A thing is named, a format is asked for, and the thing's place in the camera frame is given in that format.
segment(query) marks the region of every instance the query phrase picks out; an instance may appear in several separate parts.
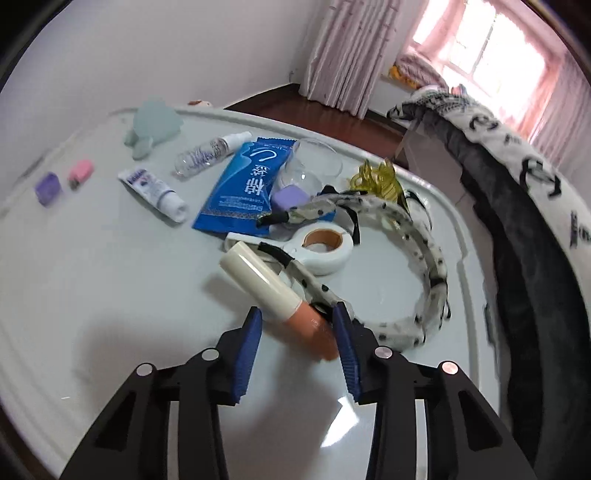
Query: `brown inner ring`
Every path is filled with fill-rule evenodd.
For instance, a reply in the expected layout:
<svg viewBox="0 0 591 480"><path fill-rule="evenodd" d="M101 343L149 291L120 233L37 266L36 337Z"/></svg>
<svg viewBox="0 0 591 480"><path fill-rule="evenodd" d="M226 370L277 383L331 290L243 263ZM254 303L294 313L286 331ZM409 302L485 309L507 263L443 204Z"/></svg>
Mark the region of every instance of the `brown inner ring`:
<svg viewBox="0 0 591 480"><path fill-rule="evenodd" d="M334 230L314 230L308 233L304 238L302 247L309 247L310 245L325 244L336 250L343 244L343 236Z"/></svg>

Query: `yellow object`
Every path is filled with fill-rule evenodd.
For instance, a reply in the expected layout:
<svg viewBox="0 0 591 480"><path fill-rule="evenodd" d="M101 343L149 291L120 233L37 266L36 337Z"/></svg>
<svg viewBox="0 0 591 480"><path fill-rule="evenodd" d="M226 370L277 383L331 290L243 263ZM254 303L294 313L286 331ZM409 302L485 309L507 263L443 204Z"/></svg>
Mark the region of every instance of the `yellow object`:
<svg viewBox="0 0 591 480"><path fill-rule="evenodd" d="M365 160L359 167L359 173L351 179L350 187L352 190L364 190L381 199L395 202L408 212L402 185L396 178L394 166L389 162L372 167L369 160Z"/></svg>
<svg viewBox="0 0 591 480"><path fill-rule="evenodd" d="M400 70L398 70L398 67L396 65L392 65L390 67L390 69L388 70L388 75L390 76L390 78L393 78L395 80L398 80L399 82L405 83L410 88L413 88L415 90L418 90L418 88L419 88L418 83L415 82L414 80L411 80L406 75L403 75L402 73L400 73Z"/></svg>

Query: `blue packet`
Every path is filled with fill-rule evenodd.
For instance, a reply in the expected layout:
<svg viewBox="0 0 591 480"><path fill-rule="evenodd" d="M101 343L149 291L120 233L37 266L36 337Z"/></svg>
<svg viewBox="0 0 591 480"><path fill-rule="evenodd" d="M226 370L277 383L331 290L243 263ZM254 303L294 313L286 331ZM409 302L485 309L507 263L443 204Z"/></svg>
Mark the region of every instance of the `blue packet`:
<svg viewBox="0 0 591 480"><path fill-rule="evenodd" d="M234 155L197 215L193 228L206 232L236 232L268 236L269 227L256 219L271 213L269 194L281 166L289 159L295 140L258 138Z"/></svg>

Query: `cream tube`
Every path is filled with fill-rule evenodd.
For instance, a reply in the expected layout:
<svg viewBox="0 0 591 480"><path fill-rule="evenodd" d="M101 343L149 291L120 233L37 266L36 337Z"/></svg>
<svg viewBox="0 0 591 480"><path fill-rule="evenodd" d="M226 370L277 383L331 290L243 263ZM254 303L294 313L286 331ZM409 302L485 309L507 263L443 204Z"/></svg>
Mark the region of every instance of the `cream tube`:
<svg viewBox="0 0 591 480"><path fill-rule="evenodd" d="M270 310L311 349L325 360L339 356L335 337L326 320L287 287L244 242L234 245L220 260L220 266L260 306Z"/></svg>
<svg viewBox="0 0 591 480"><path fill-rule="evenodd" d="M145 168L122 171L118 178L175 222L184 222L187 218L187 204L173 189Z"/></svg>

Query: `wooden floor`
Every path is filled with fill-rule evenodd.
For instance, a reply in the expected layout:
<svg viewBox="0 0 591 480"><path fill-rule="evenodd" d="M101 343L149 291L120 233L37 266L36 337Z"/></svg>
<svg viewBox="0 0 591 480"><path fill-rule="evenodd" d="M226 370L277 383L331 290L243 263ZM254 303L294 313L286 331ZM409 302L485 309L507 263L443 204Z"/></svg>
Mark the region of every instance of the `wooden floor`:
<svg viewBox="0 0 591 480"><path fill-rule="evenodd" d="M297 93L297 86L287 85L265 92L229 107L296 125L342 140L382 158L393 157L402 141L402 133L382 123L360 120L336 108L310 102Z"/></svg>

